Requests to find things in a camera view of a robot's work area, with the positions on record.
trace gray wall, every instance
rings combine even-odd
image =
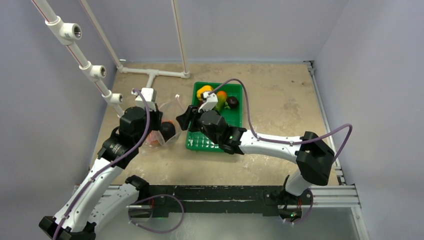
[[[179,0],[192,61],[304,61],[318,55],[348,0]],[[89,0],[118,57],[180,61],[170,0]]]
[[[78,2],[50,3],[81,25],[78,45],[111,86],[115,66]],[[106,104],[31,1],[3,1],[0,22],[0,238],[46,239],[38,222],[87,173]]]
[[[351,0],[316,59],[331,127],[353,124],[340,161],[373,240],[423,239],[423,13],[422,0]]]

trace plastic bag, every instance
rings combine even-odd
[[[177,142],[182,132],[176,119],[185,111],[180,102],[180,95],[175,95],[173,100],[160,105],[158,109],[163,113],[161,130],[166,135],[163,136],[161,131],[151,131],[145,142],[151,147],[171,146]]]

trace beige tabletop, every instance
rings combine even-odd
[[[129,64],[128,67],[181,72],[180,64]],[[175,94],[184,107],[191,103],[195,82],[222,83],[238,78],[247,87],[250,114],[258,133],[277,136],[303,136],[305,131],[323,135],[324,124],[311,77],[303,64],[190,64],[191,77],[158,76],[152,87],[157,91],[156,103],[166,103]],[[145,74],[117,73],[114,93],[123,95],[122,108],[135,105],[132,88],[146,86]],[[108,107],[100,128],[95,153],[119,125],[119,119]],[[249,128],[246,104],[243,104],[243,127]],[[152,185],[282,185],[297,166],[284,159],[265,155],[229,155],[196,152],[186,149],[187,132],[175,145],[152,148],[144,144],[113,184],[137,175]],[[334,168],[329,185],[338,185]]]

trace green tray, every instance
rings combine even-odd
[[[198,81],[194,83],[193,89],[193,99],[191,101],[192,105],[199,104],[199,100],[196,97],[196,92],[203,86],[210,85],[212,88],[216,88],[220,83],[216,82],[203,82]],[[220,114],[224,117],[225,121],[229,125],[241,127],[242,126],[242,102],[243,102],[243,89],[239,84],[225,84],[219,89],[219,91],[224,91],[228,97],[234,96],[237,98],[239,105],[236,109],[223,109]],[[215,145],[212,141],[209,140],[203,133],[200,132],[188,132],[187,139],[185,140],[185,147],[193,151],[204,151],[204,152],[221,152],[218,145]]]

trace green plastic basket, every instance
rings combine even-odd
[[[212,88],[216,88],[220,83],[216,82],[203,82],[198,81],[194,83],[193,89],[193,99],[191,101],[192,105],[198,105],[199,100],[196,97],[196,92],[203,86],[210,85]],[[220,114],[224,117],[225,121],[229,125],[241,127],[242,126],[242,102],[243,102],[243,89],[239,84],[225,84],[219,89],[219,91],[224,91],[228,97],[234,96],[237,98],[239,105],[236,109],[226,109],[224,108]],[[200,132],[188,132],[187,139],[185,140],[185,147],[193,151],[203,151],[203,152],[224,152],[221,150],[218,145],[215,145],[209,138],[207,138],[203,133]]]

